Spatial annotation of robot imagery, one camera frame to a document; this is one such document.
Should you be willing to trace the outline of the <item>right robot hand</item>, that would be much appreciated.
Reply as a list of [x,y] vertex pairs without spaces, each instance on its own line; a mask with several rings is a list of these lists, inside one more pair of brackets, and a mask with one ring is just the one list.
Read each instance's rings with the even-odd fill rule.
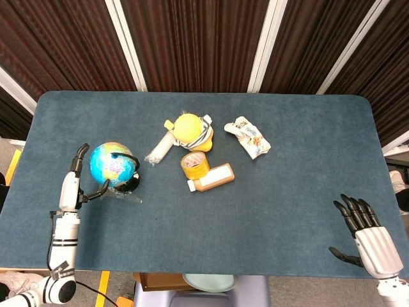
[[355,199],[345,194],[342,202],[333,201],[340,211],[359,256],[351,256],[330,246],[328,250],[339,260],[363,267],[375,279],[391,279],[399,276],[404,265],[397,248],[386,227],[382,226],[376,212],[363,199]]

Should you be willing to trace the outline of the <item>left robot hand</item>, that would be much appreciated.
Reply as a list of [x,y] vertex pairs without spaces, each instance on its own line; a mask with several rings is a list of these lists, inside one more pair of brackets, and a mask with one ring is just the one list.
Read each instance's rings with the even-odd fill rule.
[[84,191],[80,188],[82,160],[88,150],[89,145],[87,143],[83,144],[78,149],[72,159],[69,172],[63,180],[59,200],[59,208],[63,212],[78,212],[83,203],[101,197],[108,190],[110,183],[109,179],[103,183],[101,189],[91,194],[84,194]]

